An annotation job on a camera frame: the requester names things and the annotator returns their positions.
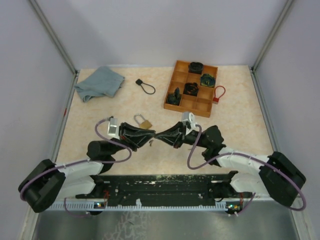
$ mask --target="brass padlock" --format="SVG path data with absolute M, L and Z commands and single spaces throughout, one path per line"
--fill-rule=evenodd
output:
M 143 120 L 142 123 L 140 123 L 140 122 L 137 120 L 137 116 L 140 116 L 140 117 L 142 118 L 142 120 Z M 151 124 L 148 120 L 146 120 L 146 119 L 144 118 L 144 116 L 142 116 L 142 115 L 139 114 L 139 113 L 137 113 L 136 115 L 134 115 L 133 119 L 134 119 L 135 122 L 139 125 L 139 128 L 141 128 L 141 129 L 149 129 L 149 128 L 152 127 L 152 124 Z

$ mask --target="gray cloth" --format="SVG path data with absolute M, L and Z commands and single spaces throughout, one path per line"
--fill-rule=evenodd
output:
M 82 101 L 86 103 L 93 97 L 108 96 L 113 98 L 124 80 L 124 76 L 112 71 L 107 66 L 101 66 L 86 80 L 77 83 L 74 88 Z

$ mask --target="table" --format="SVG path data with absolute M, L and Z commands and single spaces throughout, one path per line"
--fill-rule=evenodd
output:
M 95 134 L 94 127 L 103 118 L 114 116 L 118 118 L 118 123 L 127 122 L 137 126 L 133 117 L 139 113 L 152 123 L 151 129 L 156 132 L 162 132 L 181 121 L 181 112 L 163 108 L 173 69 L 173 67 L 112 68 L 125 77 L 122 88 L 114 98 L 96 97 L 84 103 L 75 91 L 57 163 L 86 159 L 89 142 L 100 140 Z M 85 80 L 94 71 L 95 69 L 82 69 L 78 82 Z M 137 79 L 153 85 L 156 89 L 155 94 L 144 93 L 141 87 L 136 85 Z M 223 85 L 226 93 L 218 105 L 212 105 L 210 118 L 196 116 L 197 123 L 204 130 L 217 125 L 224 138 L 224 144 L 231 148 L 253 154 L 271 154 L 272 146 L 248 66 L 218 66 L 216 85 Z M 107 127 L 108 124 L 104 123 L 99 127 L 99 131 L 106 135 Z M 154 140 L 152 146 L 146 144 L 134 152 L 130 160 L 114 164 L 104 175 L 225 174 L 230 171 L 211 165 L 197 170 L 188 169 L 187 157 L 190 149 L 190 145 L 184 144 L 181 148 L 174 149 L 162 141 Z M 191 159 L 192 166 L 204 162 L 201 155 L 204 150 L 201 147 L 195 149 Z M 113 155 L 116 160 L 122 160 L 127 156 L 127 150 Z

